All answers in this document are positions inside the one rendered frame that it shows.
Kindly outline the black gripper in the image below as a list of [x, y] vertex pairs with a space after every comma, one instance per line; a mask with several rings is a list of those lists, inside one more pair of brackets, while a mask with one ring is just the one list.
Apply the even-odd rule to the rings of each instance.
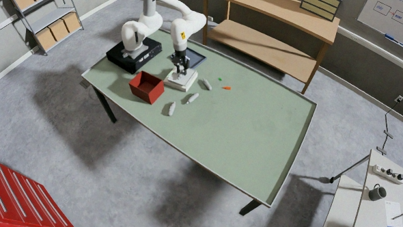
[[[179, 57], [181, 57], [182, 64], [183, 64], [183, 67], [184, 67], [184, 76], [186, 76], [186, 74], [187, 74], [186, 70], [189, 69], [189, 60], [190, 60], [190, 57], [187, 57], [187, 56], [186, 56], [186, 49], [183, 50], [183, 51], [176, 51], [176, 50], [175, 50], [175, 53], [173, 53], [171, 56], [172, 56], [173, 58], [174, 58], [174, 56], [179, 56]], [[186, 61], [185, 61], [185, 58], [186, 58]], [[176, 66], [176, 68], [177, 68], [177, 73], [179, 73], [179, 72], [180, 72], [180, 65], [174, 64], [174, 66]]]

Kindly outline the red open box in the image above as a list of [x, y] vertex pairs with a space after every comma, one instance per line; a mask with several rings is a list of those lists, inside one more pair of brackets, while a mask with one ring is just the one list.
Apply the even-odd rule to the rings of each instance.
[[129, 82], [129, 86], [132, 94], [151, 105], [165, 91], [162, 79], [143, 70]]

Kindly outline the white digital scale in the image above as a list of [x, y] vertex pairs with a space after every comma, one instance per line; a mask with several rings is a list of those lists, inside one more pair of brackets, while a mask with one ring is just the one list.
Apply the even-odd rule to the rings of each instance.
[[186, 76], [183, 76], [178, 80], [178, 75], [183, 69], [184, 67], [180, 65], [180, 72], [177, 73], [177, 68], [174, 67], [163, 81], [163, 84], [187, 92], [194, 80], [197, 78], [197, 71], [189, 68]]

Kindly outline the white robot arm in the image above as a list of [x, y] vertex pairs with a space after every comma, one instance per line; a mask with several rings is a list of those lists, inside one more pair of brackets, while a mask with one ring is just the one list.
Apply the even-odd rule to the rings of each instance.
[[[203, 14], [191, 11], [185, 4], [178, 0], [157, 0], [178, 9], [182, 13], [182, 19], [177, 18], [171, 24], [171, 39], [173, 48], [176, 51], [183, 51], [187, 48], [189, 36], [199, 31], [206, 23], [206, 17]], [[122, 27], [122, 41], [125, 49], [121, 52], [122, 56], [135, 59], [136, 56], [148, 49], [148, 46], [142, 44], [145, 37], [158, 30], [163, 19], [156, 11], [156, 0], [143, 0], [143, 12], [139, 22], [128, 21]], [[179, 56], [174, 56], [171, 61], [179, 65], [182, 60]]]

